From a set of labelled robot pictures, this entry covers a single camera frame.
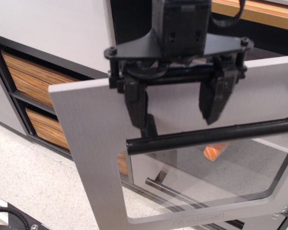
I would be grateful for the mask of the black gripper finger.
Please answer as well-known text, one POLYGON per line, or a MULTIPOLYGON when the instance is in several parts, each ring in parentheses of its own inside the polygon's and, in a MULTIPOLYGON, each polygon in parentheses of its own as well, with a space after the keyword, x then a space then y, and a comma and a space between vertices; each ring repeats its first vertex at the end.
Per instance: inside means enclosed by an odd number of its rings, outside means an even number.
POLYGON ((124 96, 132 125, 145 130, 148 108, 146 84, 131 76, 124 78, 124 96))

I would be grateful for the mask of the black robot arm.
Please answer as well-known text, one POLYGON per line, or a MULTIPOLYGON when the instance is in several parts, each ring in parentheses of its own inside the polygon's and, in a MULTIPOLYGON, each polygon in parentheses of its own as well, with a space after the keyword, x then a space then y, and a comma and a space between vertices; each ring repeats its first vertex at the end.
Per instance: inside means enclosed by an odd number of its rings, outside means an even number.
POLYGON ((253 42, 210 34, 210 25, 234 26, 245 1, 237 1, 237 10, 228 10, 224 19, 213 17, 216 6, 216 0, 155 0, 150 31, 105 50, 109 86, 124 95, 134 127, 144 131, 152 120, 146 88, 154 85, 199 82, 203 118, 207 124, 219 119, 235 85, 245 77, 245 55, 253 42))

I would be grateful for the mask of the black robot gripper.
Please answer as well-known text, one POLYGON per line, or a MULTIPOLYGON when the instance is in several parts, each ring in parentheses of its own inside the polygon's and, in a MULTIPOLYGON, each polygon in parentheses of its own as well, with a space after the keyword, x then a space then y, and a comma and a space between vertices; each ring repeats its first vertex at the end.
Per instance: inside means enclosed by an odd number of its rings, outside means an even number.
POLYGON ((104 52, 110 61, 110 88, 124 91, 127 77, 146 85, 206 78, 199 107, 208 125, 216 122, 236 82, 245 78, 245 53, 253 44, 246 37, 210 34, 209 24, 226 29, 242 15, 216 20, 211 5, 209 0, 153 1, 149 33, 104 52))

